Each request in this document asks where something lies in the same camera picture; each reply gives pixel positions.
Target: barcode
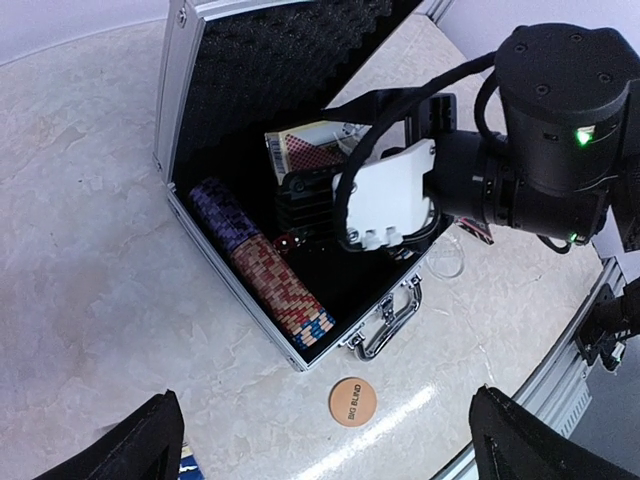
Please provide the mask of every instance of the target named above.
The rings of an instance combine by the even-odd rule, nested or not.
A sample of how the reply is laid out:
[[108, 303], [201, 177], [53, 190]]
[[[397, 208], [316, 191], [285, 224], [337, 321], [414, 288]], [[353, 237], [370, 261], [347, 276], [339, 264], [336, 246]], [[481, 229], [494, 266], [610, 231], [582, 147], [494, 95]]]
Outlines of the barcode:
[[287, 169], [284, 166], [284, 158], [282, 158], [282, 148], [280, 148], [279, 138], [269, 139], [269, 151], [271, 152], [271, 162], [273, 163], [273, 168], [276, 173], [285, 175]]

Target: orange round token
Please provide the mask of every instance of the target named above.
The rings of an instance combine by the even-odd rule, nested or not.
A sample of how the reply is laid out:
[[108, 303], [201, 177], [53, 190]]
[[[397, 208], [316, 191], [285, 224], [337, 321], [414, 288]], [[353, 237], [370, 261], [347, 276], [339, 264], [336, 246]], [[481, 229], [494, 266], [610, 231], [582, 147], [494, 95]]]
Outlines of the orange round token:
[[345, 427], [360, 427], [373, 417], [378, 398], [373, 387], [361, 378], [345, 378], [329, 396], [331, 415]]

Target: white plastic mount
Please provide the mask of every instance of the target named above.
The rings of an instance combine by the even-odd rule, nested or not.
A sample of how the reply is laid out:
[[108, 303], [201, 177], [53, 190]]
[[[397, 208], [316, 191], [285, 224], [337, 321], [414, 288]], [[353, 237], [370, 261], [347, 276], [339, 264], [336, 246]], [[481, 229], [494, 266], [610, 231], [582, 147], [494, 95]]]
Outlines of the white plastic mount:
[[[433, 169], [435, 142], [423, 139], [401, 153], [364, 165], [354, 180], [347, 234], [365, 250], [400, 245], [403, 237], [427, 225], [431, 200], [423, 196], [422, 177]], [[340, 177], [333, 177], [333, 193]]]

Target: poker chip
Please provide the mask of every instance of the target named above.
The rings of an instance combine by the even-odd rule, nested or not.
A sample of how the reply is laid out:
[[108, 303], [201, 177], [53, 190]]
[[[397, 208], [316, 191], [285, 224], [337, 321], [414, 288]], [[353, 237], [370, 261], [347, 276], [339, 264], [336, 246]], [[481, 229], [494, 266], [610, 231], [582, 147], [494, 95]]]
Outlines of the poker chip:
[[335, 325], [335, 320], [219, 180], [205, 180], [189, 197], [235, 267], [269, 307], [294, 345], [308, 348]]

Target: black foam lining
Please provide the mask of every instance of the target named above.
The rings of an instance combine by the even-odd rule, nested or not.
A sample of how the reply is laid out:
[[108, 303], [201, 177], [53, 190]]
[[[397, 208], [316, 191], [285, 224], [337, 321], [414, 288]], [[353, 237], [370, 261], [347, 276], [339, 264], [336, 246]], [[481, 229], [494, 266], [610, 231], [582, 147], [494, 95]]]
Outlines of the black foam lining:
[[[215, 175], [268, 238], [279, 236], [276, 182], [264, 132], [315, 116], [418, 3], [327, 0], [210, 22], [196, 58], [176, 152], [173, 181], [185, 205], [190, 189]], [[214, 238], [209, 240], [216, 245]], [[307, 361], [339, 338], [413, 265], [395, 263], [383, 252], [348, 254], [337, 246], [312, 254], [294, 252], [287, 261], [338, 322], [302, 352]]]

